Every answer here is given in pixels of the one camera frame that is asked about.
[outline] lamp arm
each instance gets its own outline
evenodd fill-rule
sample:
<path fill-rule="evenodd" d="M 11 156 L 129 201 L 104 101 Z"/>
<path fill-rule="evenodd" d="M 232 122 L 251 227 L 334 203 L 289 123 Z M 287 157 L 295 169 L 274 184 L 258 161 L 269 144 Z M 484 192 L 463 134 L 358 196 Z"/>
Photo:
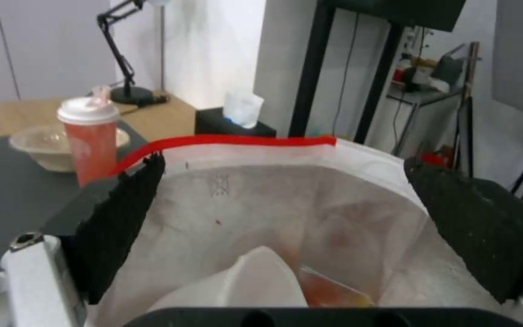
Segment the lamp arm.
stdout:
<path fill-rule="evenodd" d="M 110 8 L 107 12 L 101 13 L 96 17 L 96 21 L 98 23 L 98 26 L 100 27 L 100 31 L 102 31 L 102 34 L 104 35 L 104 38 L 106 39 L 106 42 L 108 43 L 108 46 L 112 51 L 112 55 L 116 59 L 118 67 L 122 71 L 122 74 L 124 76 L 125 93 L 128 94 L 130 86 L 135 84 L 133 79 L 134 70 L 130 66 L 126 58 L 120 53 L 120 50 L 118 50 L 114 38 L 110 34 L 110 26 L 142 10 L 144 2 L 145 0 L 125 0 L 117 6 Z M 128 6 L 129 4 L 134 4 L 135 8 L 132 8 L 121 15 L 114 14 L 120 9 L 124 8 L 125 6 Z"/>

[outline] power cord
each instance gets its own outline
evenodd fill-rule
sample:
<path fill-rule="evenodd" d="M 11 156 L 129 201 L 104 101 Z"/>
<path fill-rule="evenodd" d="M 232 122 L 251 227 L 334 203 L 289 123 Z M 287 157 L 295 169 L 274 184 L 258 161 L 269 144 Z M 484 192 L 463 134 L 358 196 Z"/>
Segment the power cord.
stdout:
<path fill-rule="evenodd" d="M 344 68 L 344 77 L 342 79 L 342 88 L 340 89 L 340 97 L 338 98 L 338 109 L 336 110 L 336 115 L 334 116 L 334 122 L 332 123 L 332 135 L 333 136 L 336 136 L 336 122 L 338 121 L 338 116 L 340 115 L 340 110 L 342 109 L 342 98 L 344 95 L 344 89 L 346 87 L 346 75 L 348 74 L 348 68 L 350 66 L 350 58 L 352 57 L 352 50 L 355 47 L 356 31 L 357 31 L 358 27 L 359 27 L 359 14 L 356 13 L 355 29 L 352 32 L 350 50 L 348 50 L 348 58 L 346 58 L 346 67 Z"/>
<path fill-rule="evenodd" d="M 419 62 L 421 61 L 421 55 L 423 54 L 423 46 L 425 44 L 425 37 L 427 35 L 425 34 L 425 27 L 423 27 L 423 35 L 421 36 L 421 46 L 419 47 L 419 55 L 417 56 L 417 61 L 415 62 L 415 72 L 417 72 L 417 68 L 419 68 Z M 397 111 L 395 112 L 395 117 L 393 117 L 393 133 L 395 135 L 395 146 L 394 150 L 397 149 L 399 146 L 399 136 L 397 133 L 397 117 L 399 116 L 399 112 L 401 111 L 401 105 L 403 104 L 403 101 L 405 99 L 405 93 L 407 91 L 407 88 L 403 88 L 403 92 L 401 93 L 401 99 L 399 100 L 399 106 L 397 107 Z"/>

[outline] screw hole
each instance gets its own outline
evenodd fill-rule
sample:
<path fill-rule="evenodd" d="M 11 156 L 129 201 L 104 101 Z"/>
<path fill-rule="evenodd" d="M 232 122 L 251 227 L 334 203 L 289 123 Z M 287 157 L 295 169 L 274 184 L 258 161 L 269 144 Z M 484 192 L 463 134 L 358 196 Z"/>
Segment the screw hole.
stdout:
<path fill-rule="evenodd" d="M 382 312 L 374 319 L 375 327 L 409 327 L 409 323 L 403 316 L 394 312 Z"/>
<path fill-rule="evenodd" d="M 20 237 L 17 238 L 18 244 L 24 244 L 27 243 L 35 238 L 35 235 L 33 234 L 23 234 Z"/>
<path fill-rule="evenodd" d="M 262 311 L 250 312 L 241 321 L 241 327 L 274 327 L 274 319 Z"/>

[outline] red drink cup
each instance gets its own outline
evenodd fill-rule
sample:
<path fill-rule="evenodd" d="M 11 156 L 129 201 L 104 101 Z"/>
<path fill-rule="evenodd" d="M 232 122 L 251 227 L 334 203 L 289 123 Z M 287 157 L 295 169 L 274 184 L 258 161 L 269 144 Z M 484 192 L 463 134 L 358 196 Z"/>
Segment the red drink cup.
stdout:
<path fill-rule="evenodd" d="M 69 99 L 58 109 L 81 187 L 107 177 L 116 166 L 116 122 L 120 114 L 112 102 L 98 105 L 91 100 Z"/>

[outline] black lamp base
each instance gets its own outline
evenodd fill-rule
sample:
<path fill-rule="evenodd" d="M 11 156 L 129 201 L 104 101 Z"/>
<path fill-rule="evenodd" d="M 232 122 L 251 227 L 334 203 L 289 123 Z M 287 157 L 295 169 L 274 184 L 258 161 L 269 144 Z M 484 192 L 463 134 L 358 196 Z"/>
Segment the black lamp base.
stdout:
<path fill-rule="evenodd" d="M 149 89 L 143 87 L 130 87 L 130 95 L 124 94 L 124 87 L 117 87 L 110 92 L 110 99 L 118 104 L 138 105 L 154 101 L 154 95 Z"/>

